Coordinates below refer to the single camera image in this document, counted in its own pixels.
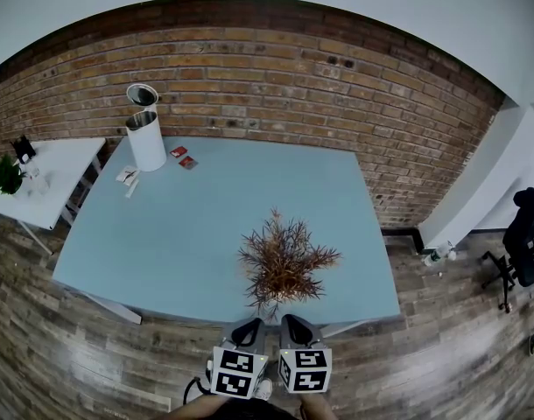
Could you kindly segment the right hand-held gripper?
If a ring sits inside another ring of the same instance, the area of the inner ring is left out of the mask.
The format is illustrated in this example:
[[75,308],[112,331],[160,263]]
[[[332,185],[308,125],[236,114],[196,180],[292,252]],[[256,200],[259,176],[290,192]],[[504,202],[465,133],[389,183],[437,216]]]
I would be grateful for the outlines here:
[[278,374],[288,393],[327,392],[332,362],[332,349],[324,343],[317,326],[298,316],[283,316]]

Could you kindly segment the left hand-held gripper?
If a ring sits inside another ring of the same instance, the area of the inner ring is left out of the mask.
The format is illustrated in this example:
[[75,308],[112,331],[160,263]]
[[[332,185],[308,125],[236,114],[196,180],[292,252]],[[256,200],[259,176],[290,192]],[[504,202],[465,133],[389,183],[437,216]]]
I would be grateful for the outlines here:
[[227,325],[207,362],[207,378],[214,395],[250,399],[267,367],[266,325],[260,318],[245,318]]

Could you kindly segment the brown potted plant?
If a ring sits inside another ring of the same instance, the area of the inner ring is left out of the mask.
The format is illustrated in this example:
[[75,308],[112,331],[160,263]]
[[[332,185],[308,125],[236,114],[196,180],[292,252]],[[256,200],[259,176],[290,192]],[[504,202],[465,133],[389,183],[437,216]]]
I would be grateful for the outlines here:
[[336,267],[342,253],[315,245],[304,220],[290,218],[273,207],[259,230],[242,238],[238,261],[249,279],[249,306],[265,320],[278,318],[283,305],[319,300],[325,295],[318,270]]

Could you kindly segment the person's right forearm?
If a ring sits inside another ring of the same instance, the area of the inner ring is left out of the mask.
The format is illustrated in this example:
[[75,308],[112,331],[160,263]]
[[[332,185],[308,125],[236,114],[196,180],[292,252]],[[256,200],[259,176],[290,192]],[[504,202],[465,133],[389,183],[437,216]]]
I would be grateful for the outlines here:
[[304,420],[338,420],[322,394],[300,394],[299,399]]

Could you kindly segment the green potted plant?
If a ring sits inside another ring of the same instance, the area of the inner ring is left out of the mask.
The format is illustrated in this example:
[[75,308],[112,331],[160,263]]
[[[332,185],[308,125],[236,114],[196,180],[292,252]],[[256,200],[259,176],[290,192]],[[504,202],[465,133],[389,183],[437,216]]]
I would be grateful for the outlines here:
[[0,193],[13,195],[21,187],[25,173],[21,170],[19,164],[11,158],[10,155],[4,154],[0,157]]

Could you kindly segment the person's white shoe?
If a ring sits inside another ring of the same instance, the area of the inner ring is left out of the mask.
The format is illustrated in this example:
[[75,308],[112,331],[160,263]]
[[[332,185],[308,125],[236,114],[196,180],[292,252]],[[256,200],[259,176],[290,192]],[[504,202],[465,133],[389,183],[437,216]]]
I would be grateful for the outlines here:
[[273,390],[272,380],[269,378],[263,378],[256,386],[253,397],[262,400],[269,401]]

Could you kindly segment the person's black shirt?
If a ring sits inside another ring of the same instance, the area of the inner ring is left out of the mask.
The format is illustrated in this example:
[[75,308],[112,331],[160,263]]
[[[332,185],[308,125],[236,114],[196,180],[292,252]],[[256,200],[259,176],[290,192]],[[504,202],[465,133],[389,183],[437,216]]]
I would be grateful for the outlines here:
[[256,398],[231,400],[206,420],[298,420],[284,409]]

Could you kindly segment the light blue table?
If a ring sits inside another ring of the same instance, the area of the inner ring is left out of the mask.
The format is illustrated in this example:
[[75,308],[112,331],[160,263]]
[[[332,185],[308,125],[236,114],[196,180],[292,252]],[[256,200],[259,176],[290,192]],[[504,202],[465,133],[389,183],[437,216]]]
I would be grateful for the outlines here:
[[238,259],[242,239],[272,210],[306,223],[312,243],[336,249],[322,295],[283,305],[318,325],[396,317],[390,262],[355,154],[213,137],[168,137],[193,169],[169,157],[134,190],[117,180],[134,157],[123,140],[73,226],[53,279],[95,298],[189,319],[233,322],[254,314]]

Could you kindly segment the green label plastic bottle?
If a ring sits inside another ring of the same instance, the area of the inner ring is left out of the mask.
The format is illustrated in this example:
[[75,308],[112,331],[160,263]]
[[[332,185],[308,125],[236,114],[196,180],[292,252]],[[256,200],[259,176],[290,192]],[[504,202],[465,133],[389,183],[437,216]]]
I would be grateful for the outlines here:
[[428,254],[423,260],[423,264],[427,267],[431,267],[443,259],[451,261],[456,259],[456,251],[454,250],[453,244],[449,241],[441,244]]

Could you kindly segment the white electric kettle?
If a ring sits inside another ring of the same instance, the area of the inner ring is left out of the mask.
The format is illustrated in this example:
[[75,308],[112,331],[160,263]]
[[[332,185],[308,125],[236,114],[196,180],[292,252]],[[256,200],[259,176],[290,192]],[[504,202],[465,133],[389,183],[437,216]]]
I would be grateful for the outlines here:
[[136,166],[141,172],[154,172],[166,162],[165,145],[158,119],[158,92],[143,83],[130,85],[127,98],[139,107],[125,123]]

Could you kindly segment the black office chair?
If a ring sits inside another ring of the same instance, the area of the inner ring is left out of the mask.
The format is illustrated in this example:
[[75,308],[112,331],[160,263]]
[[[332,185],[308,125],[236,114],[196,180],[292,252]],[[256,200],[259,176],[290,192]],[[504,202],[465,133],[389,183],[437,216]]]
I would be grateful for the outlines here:
[[506,313],[511,312],[508,296],[516,283],[524,288],[534,284],[534,187],[516,192],[513,202],[518,208],[516,217],[502,238],[506,254],[497,258],[487,251],[481,257],[483,261],[490,259],[498,269],[498,275],[481,287],[486,289],[498,278],[502,279],[503,300],[499,309]]

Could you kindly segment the white side table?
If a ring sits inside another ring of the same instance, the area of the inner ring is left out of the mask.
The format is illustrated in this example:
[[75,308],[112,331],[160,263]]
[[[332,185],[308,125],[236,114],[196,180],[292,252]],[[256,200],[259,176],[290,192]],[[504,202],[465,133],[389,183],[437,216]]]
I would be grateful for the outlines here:
[[48,254],[53,252],[34,234],[32,228],[52,230],[59,219],[73,223],[72,214],[79,208],[70,201],[78,184],[87,189],[91,184],[84,178],[92,166],[102,171],[97,154],[105,144],[103,137],[69,138],[38,141],[32,144],[36,151],[34,164],[46,179],[48,188],[40,193],[30,179],[26,179],[13,195],[0,193],[0,214],[12,218]]

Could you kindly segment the clear plastic bottle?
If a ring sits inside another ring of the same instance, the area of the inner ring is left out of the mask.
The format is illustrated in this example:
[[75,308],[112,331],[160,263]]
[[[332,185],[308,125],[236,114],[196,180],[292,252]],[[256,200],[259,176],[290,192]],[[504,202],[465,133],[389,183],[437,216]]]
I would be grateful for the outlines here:
[[39,194],[44,195],[48,192],[49,185],[46,177],[40,172],[32,158],[25,162],[25,173]]

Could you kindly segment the black holder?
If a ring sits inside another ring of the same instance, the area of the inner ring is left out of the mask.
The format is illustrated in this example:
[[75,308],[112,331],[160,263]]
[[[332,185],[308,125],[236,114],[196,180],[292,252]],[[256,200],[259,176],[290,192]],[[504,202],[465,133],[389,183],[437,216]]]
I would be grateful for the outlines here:
[[25,165],[36,156],[36,151],[34,150],[31,142],[24,135],[12,140],[11,146],[17,155],[18,161],[22,165]]

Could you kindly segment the white stool frame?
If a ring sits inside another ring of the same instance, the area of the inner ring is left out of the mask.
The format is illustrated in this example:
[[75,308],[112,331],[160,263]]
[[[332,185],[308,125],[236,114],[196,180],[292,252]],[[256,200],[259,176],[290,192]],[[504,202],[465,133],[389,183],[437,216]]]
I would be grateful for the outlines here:
[[80,209],[88,196],[90,190],[92,189],[95,181],[99,177],[102,171],[102,166],[98,156],[95,156],[91,162],[91,165],[86,169],[84,174],[79,180],[79,183],[74,188],[73,193],[65,207],[61,212],[62,218],[70,226],[73,225],[74,220],[80,212]]

